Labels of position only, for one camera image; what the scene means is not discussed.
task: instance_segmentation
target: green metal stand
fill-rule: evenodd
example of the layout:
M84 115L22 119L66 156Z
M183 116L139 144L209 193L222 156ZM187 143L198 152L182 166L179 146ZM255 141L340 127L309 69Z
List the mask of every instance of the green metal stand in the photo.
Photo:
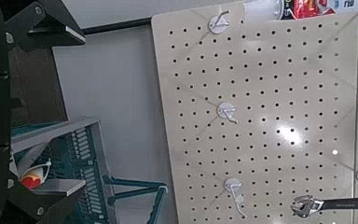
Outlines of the green metal stand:
M113 206L117 199L130 198L134 196L157 193L156 199L154 201L152 212L150 213L150 218L147 220L146 224L156 224L158 215L161 211L162 204L165 199L165 195L168 193L168 188L164 183L159 182L147 182L147 181L137 181L137 180L125 180L125 179L116 179L112 176L107 175L103 176L104 184L108 185L120 185L120 186L130 186L130 187L140 187L144 189L131 190L126 192L121 192L115 194L115 196L109 197L107 203L110 206Z

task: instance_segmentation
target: white wall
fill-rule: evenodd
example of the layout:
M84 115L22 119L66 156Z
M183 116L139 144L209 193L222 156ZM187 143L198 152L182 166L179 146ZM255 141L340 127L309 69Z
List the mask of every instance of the white wall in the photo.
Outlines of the white wall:
M150 17L230 0L64 0L80 27ZM169 185L158 223L176 223L171 168L149 26L87 36L82 47L55 48L70 118L101 118L107 164L120 178ZM153 197L117 202L123 224L145 223Z

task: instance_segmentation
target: pegboard hook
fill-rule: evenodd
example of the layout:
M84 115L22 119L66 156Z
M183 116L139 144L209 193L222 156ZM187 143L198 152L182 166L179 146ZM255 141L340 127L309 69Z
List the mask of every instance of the pegboard hook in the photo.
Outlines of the pegboard hook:
M235 192L238 191L241 186L242 183L237 178L230 178L225 181L225 189L228 192L231 192L238 213L241 214L243 217L246 217L246 215L242 212L240 208L240 205L245 201L245 199L241 194L240 195L235 194Z
M238 121L234 119L234 113L237 111L237 108L234 105L229 103L222 103L217 107L217 114L222 119L228 119L230 122L238 124Z
M229 22L226 21L223 16L227 15L228 13L230 13L230 10L223 11L218 16L211 18L209 21L209 29L212 33L218 35L226 30L226 27L229 26Z

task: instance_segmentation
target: wrench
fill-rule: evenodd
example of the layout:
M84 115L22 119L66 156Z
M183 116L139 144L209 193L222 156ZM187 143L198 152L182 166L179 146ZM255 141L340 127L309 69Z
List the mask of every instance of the wrench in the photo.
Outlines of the wrench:
M295 203L290 207L297 216L306 218L323 210L358 209L358 198L322 201L311 195L304 195L296 197Z

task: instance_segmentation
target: label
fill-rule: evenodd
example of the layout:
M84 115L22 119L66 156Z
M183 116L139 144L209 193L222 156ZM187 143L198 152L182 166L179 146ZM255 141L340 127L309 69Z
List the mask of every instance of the label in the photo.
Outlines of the label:
M358 0L282 0L281 20L358 11Z

